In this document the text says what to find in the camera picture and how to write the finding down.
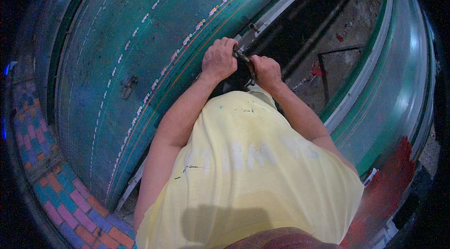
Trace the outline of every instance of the man's right hand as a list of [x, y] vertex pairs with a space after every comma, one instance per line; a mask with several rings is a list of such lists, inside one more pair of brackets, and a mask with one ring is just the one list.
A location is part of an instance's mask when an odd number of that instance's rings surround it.
[[278, 62], [266, 56], [257, 55], [251, 56], [250, 60], [255, 65], [256, 83], [269, 94], [284, 84]]

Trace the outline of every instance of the colorful tile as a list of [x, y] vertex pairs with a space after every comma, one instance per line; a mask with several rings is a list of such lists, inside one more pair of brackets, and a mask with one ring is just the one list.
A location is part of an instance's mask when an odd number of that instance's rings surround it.
[[81, 237], [78, 236], [68, 224], [62, 223], [60, 229], [73, 246], [76, 248], [81, 248], [83, 246], [83, 240]]
[[117, 249], [119, 247], [119, 243], [104, 232], [102, 232], [98, 240], [110, 249]]
[[56, 177], [58, 178], [59, 183], [68, 193], [71, 193], [73, 190], [75, 190], [75, 187], [73, 186], [71, 180], [67, 178], [64, 173], [59, 173]]
[[39, 154], [42, 152], [42, 147], [37, 138], [34, 138], [31, 140], [31, 147], [36, 152], [36, 154]]
[[38, 142], [41, 144], [44, 140], [46, 140], [44, 133], [42, 132], [41, 128], [37, 128], [36, 129], [36, 138], [38, 140]]
[[97, 199], [95, 199], [94, 196], [90, 196], [87, 198], [87, 202], [89, 202], [89, 204], [95, 209], [97, 210], [98, 213], [100, 213], [100, 215], [102, 215], [104, 218], [106, 218], [106, 216], [108, 216], [109, 211], [103, 207], [100, 202], [97, 201]]
[[44, 136], [45, 136], [45, 139], [47, 140], [47, 142], [49, 143], [49, 146], [52, 146], [55, 144], [55, 141], [54, 141], [53, 137], [51, 136], [50, 132], [44, 132]]
[[112, 228], [112, 225], [94, 209], [87, 216], [104, 231], [109, 231]]
[[24, 113], [24, 116], [25, 116], [25, 123], [26, 123], [26, 125], [27, 125], [27, 126], [28, 126], [28, 125], [31, 125], [33, 122], [31, 121], [31, 115], [30, 115], [30, 113], [27, 111], [27, 112]]
[[75, 230], [76, 234], [78, 236], [80, 236], [84, 241], [86, 241], [87, 244], [89, 244], [90, 246], [94, 245], [95, 242], [95, 237], [93, 237], [88, 231], [87, 229], [85, 229], [83, 226], [79, 225], [78, 227], [76, 227]]
[[44, 187], [49, 183], [49, 181], [47, 180], [46, 177], [42, 177], [39, 179], [39, 183], [41, 184], [42, 187]]
[[28, 158], [28, 153], [25, 150], [25, 146], [22, 146], [21, 148], [19, 148], [19, 153], [20, 153], [20, 156], [22, 157], [23, 164], [26, 164], [27, 162], [30, 161], [30, 159]]
[[90, 196], [90, 193], [87, 191], [86, 186], [82, 183], [82, 181], [79, 178], [73, 179], [72, 184], [84, 198], [88, 198]]
[[25, 142], [23, 141], [23, 136], [22, 133], [16, 132], [16, 139], [17, 139], [17, 144], [19, 145], [19, 147], [21, 147], [22, 145], [25, 145]]
[[44, 118], [39, 118], [39, 124], [41, 125], [42, 132], [47, 132], [49, 130]]
[[59, 183], [53, 172], [47, 174], [47, 179], [55, 192], [59, 192], [63, 189], [63, 186]]
[[61, 202], [70, 211], [70, 213], [73, 213], [73, 212], [75, 212], [76, 209], [78, 209], [78, 207], [76, 206], [75, 202], [72, 200], [72, 198], [69, 197], [69, 194], [66, 191], [61, 190], [58, 193], [58, 196], [59, 196], [59, 199], [61, 200]]
[[127, 247], [127, 249], [132, 249], [133, 244], [135, 243], [129, 236], [118, 230], [116, 227], [112, 227], [112, 229], [108, 232], [109, 236], [119, 241], [120, 244]]
[[49, 146], [48, 142], [44, 141], [43, 143], [41, 143], [41, 148], [42, 148], [42, 151], [44, 152], [44, 154], [46, 156], [48, 156], [51, 153], [50, 146]]
[[131, 230], [131, 226], [127, 224], [124, 220], [120, 219], [114, 214], [109, 214], [106, 220], [118, 228], [121, 232], [128, 234]]
[[58, 214], [55, 207], [53, 206], [53, 204], [50, 201], [47, 201], [44, 204], [44, 208], [45, 208], [45, 211], [47, 212], [47, 214], [52, 218], [53, 222], [56, 225], [60, 225], [63, 222], [63, 218], [61, 218], [61, 216]]
[[133, 240], [136, 239], [135, 230], [131, 229], [131, 231], [128, 233], [128, 236], [131, 237]]
[[38, 117], [31, 117], [31, 121], [33, 122], [33, 126], [35, 129], [41, 127], [41, 123], [39, 123]]
[[83, 212], [89, 211], [90, 205], [86, 202], [78, 190], [74, 190], [69, 196], [73, 199], [73, 201], [75, 201], [76, 205], [78, 205]]
[[53, 190], [53, 188], [50, 185], [46, 185], [44, 190], [53, 206], [58, 207], [61, 204], [61, 201], [59, 200], [59, 197], [56, 195], [56, 192]]
[[89, 232], [93, 232], [97, 227], [93, 221], [86, 216], [86, 214], [80, 209], [77, 208], [73, 215], [80, 221], [80, 223], [89, 230]]
[[23, 141], [25, 142], [25, 150], [26, 151], [31, 150], [32, 146], [31, 146], [30, 136], [29, 135], [24, 136]]
[[29, 150], [29, 151], [27, 151], [27, 153], [28, 153], [28, 158], [30, 159], [30, 163], [32, 165], [36, 164], [37, 157], [36, 157], [36, 153], [34, 152], [34, 150]]
[[69, 166], [69, 163], [65, 163], [63, 166], [61, 166], [61, 168], [70, 180], [75, 179], [76, 175], [73, 172], [72, 168]]
[[44, 158], [45, 158], [45, 156], [42, 152], [37, 155], [37, 160], [39, 160], [39, 161], [44, 160]]
[[66, 221], [66, 223], [69, 225], [71, 229], [76, 228], [76, 226], [78, 225], [78, 221], [76, 220], [76, 218], [72, 216], [72, 214], [67, 210], [67, 208], [63, 204], [59, 205], [56, 210], [58, 211], [59, 215], [61, 215], [61, 217]]
[[45, 190], [42, 188], [42, 185], [38, 182], [34, 185], [34, 192], [36, 193], [37, 198], [42, 204], [45, 204], [45, 202], [49, 200], [49, 197], [45, 193]]

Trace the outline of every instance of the pink tile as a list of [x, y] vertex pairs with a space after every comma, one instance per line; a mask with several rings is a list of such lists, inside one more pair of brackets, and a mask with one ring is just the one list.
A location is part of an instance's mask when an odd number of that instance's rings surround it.
[[93, 223], [93, 221], [88, 218], [83, 211], [80, 208], [77, 208], [75, 212], [73, 212], [73, 215], [80, 221], [80, 223], [87, 228], [90, 232], [93, 232], [94, 229], [97, 227], [96, 224]]
[[23, 141], [25, 142], [25, 150], [30, 151], [31, 150], [31, 140], [29, 135], [25, 135], [23, 137]]
[[25, 144], [23, 141], [22, 133], [16, 132], [16, 138], [17, 138], [17, 143], [19, 144], [19, 147], [21, 147], [22, 145]]
[[75, 201], [76, 205], [78, 205], [78, 207], [80, 207], [83, 212], [87, 212], [90, 209], [89, 203], [84, 200], [83, 196], [78, 192], [78, 190], [72, 191], [72, 193], [70, 194], [70, 198]]
[[85, 185], [79, 178], [75, 178], [72, 183], [84, 198], [88, 198], [90, 196], [90, 193], [87, 191]]
[[43, 118], [39, 119], [39, 123], [41, 124], [42, 132], [47, 132], [48, 128], [47, 128], [47, 123], [45, 122], [45, 119], [43, 119]]
[[28, 134], [30, 135], [30, 139], [34, 139], [36, 137], [36, 133], [34, 132], [33, 124], [30, 124], [26, 127], [28, 129]]
[[42, 142], [46, 141], [46, 138], [44, 136], [44, 133], [42, 133], [41, 128], [36, 129], [36, 138], [41, 144]]
[[53, 207], [53, 204], [49, 200], [44, 204], [44, 208], [55, 224], [60, 225], [63, 223], [63, 218], [56, 212], [55, 207]]
[[61, 215], [61, 217], [63, 217], [63, 219], [67, 222], [67, 224], [69, 225], [69, 227], [71, 229], [75, 229], [76, 226], [78, 225], [77, 220], [71, 215], [71, 213], [69, 212], [69, 210], [67, 210], [67, 208], [64, 205], [59, 205], [58, 206], [58, 213]]

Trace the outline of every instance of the metal tool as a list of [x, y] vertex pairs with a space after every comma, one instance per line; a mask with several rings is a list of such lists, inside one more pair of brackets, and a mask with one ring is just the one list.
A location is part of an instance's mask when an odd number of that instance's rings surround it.
[[233, 53], [236, 59], [244, 61], [245, 64], [248, 66], [248, 69], [250, 70], [250, 85], [254, 86], [256, 83], [256, 71], [255, 71], [255, 65], [251, 60], [248, 58], [248, 56], [244, 55], [243, 53], [239, 52], [239, 48], [237, 46], [234, 46]]

